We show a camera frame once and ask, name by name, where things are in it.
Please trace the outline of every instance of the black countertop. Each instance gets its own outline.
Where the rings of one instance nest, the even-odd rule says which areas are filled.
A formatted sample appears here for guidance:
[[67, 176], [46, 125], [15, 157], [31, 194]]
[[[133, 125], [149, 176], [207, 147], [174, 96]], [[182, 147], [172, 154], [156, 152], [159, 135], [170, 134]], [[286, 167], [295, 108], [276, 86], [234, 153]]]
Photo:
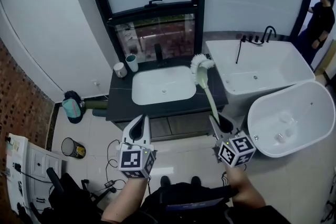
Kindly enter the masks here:
[[[161, 68], [175, 66], [189, 67], [191, 60], [191, 56], [167, 59], [165, 60], [165, 65]], [[138, 72], [153, 69], [158, 69], [157, 61], [140, 63]], [[132, 80], [136, 73], [130, 69], [127, 71], [127, 76], [122, 79], [118, 78], [113, 72], [106, 115], [107, 121], [114, 123], [128, 122], [140, 114], [146, 114], [149, 118], [153, 119], [211, 110], [208, 98], [199, 85], [196, 86], [195, 95], [189, 99], [158, 104], [137, 105], [132, 100]], [[216, 68], [210, 68], [208, 70], [208, 85], [217, 108], [223, 108], [228, 101], [223, 83]]]

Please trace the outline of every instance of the shoe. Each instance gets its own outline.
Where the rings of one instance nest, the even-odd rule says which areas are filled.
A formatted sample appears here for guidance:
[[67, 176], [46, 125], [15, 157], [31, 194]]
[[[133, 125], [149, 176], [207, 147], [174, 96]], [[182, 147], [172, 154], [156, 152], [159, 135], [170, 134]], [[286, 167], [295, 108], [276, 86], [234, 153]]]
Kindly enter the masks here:
[[191, 179], [191, 185], [194, 185], [194, 186], [201, 186], [202, 185], [202, 182], [200, 180], [200, 178], [198, 176], [194, 176], [192, 179]]
[[163, 176], [161, 177], [161, 180], [160, 180], [160, 185], [161, 187], [168, 187], [170, 186], [172, 183], [170, 182], [170, 179], [169, 177], [167, 176]]

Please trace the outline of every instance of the bag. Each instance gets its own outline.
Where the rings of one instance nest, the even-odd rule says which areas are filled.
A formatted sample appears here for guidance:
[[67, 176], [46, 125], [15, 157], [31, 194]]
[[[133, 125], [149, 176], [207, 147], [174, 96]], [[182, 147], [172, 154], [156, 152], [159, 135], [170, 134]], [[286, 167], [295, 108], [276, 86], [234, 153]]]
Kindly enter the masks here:
[[67, 113], [69, 121], [71, 123], [79, 123], [85, 113], [82, 100], [80, 100], [79, 95], [74, 91], [66, 92], [64, 97], [62, 106]]

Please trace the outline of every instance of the window frame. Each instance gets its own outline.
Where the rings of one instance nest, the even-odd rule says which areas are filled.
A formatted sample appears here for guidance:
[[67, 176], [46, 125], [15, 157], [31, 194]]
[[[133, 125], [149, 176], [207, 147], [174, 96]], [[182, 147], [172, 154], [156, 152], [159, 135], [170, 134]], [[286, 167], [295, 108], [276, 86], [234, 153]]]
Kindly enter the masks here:
[[104, 22], [107, 33], [117, 53], [119, 61], [125, 63], [125, 54], [117, 36], [115, 26], [134, 22], [137, 20], [163, 17], [170, 15], [194, 14], [195, 16], [195, 42], [194, 54], [202, 52], [203, 25], [205, 0], [191, 0], [187, 2], [173, 2], [157, 4], [153, 7], [139, 7], [113, 13], [108, 0], [96, 0], [98, 10]]

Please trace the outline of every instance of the hand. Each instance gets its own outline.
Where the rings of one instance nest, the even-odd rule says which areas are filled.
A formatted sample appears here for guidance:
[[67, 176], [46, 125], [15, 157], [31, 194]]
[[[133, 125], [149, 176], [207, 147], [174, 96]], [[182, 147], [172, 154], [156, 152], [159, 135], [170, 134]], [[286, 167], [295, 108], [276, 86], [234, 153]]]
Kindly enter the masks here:
[[315, 41], [313, 42], [313, 44], [311, 45], [311, 47], [312, 47], [313, 49], [317, 49], [317, 48], [319, 47], [319, 45], [320, 45], [320, 42], [319, 42], [318, 40], [315, 40]]

